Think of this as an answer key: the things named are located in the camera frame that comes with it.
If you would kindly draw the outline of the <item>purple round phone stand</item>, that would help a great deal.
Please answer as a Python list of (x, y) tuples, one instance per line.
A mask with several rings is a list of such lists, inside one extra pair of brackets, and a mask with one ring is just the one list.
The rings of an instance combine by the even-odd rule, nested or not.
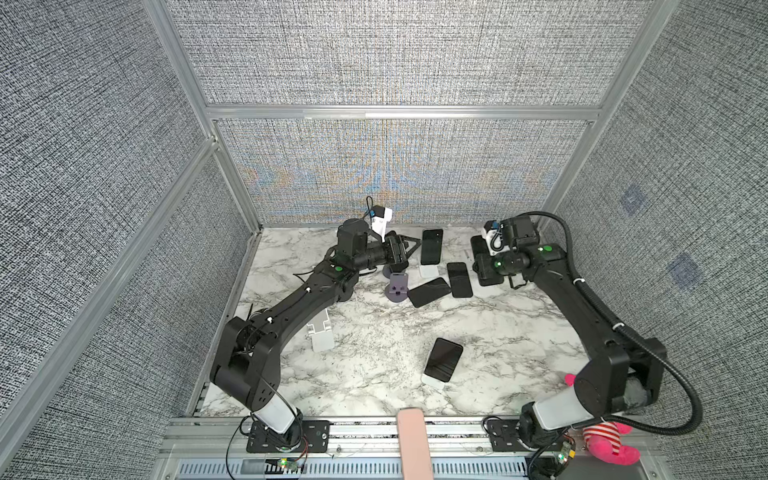
[(385, 297), (393, 303), (401, 303), (407, 300), (409, 278), (406, 270), (386, 266), (383, 274), (388, 279), (388, 284), (384, 290)]

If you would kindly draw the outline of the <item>white folding phone stand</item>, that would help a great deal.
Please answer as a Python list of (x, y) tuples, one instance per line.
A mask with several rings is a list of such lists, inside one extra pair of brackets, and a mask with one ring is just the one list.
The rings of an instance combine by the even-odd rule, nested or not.
[(327, 309), (307, 323), (308, 336), (315, 353), (326, 352), (335, 347), (330, 315)]

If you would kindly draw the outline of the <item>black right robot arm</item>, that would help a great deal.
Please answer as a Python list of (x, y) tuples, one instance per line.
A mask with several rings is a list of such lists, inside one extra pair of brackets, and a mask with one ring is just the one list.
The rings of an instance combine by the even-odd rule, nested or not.
[(566, 250), (537, 240), (537, 235), (515, 239), (510, 249), (496, 254), (482, 236), (470, 240), (472, 269), (481, 284), (515, 275), (535, 284), (560, 309), (588, 357), (573, 386), (522, 408), (518, 435), (530, 448), (549, 445), (568, 427), (602, 423), (655, 403), (667, 356), (660, 341), (639, 337), (593, 296)]

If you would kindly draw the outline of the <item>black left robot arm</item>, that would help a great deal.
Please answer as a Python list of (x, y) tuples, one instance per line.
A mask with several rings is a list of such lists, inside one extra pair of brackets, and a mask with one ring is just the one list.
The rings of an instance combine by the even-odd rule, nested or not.
[(210, 381), (267, 429), (283, 436), (294, 434), (299, 412), (278, 392), (285, 345), (321, 311), (349, 300), (362, 272), (387, 267), (398, 273), (420, 246), (419, 239), (394, 231), (380, 237), (359, 219), (342, 225), (336, 244), (297, 290), (247, 319), (235, 317), (226, 323)]

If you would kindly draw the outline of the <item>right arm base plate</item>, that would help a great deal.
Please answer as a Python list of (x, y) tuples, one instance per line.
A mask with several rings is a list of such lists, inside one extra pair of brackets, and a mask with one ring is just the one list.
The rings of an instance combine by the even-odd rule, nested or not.
[(518, 435), (518, 420), (498, 416), (487, 416), (481, 420), (481, 427), (488, 436), (493, 452), (534, 452), (522, 442)]

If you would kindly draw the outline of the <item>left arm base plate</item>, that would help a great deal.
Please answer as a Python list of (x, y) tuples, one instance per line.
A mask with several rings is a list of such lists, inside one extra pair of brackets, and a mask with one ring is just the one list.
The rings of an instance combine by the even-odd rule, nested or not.
[(326, 420), (294, 421), (284, 433), (278, 433), (256, 420), (250, 427), (246, 452), (289, 455), (326, 453), (330, 425)]

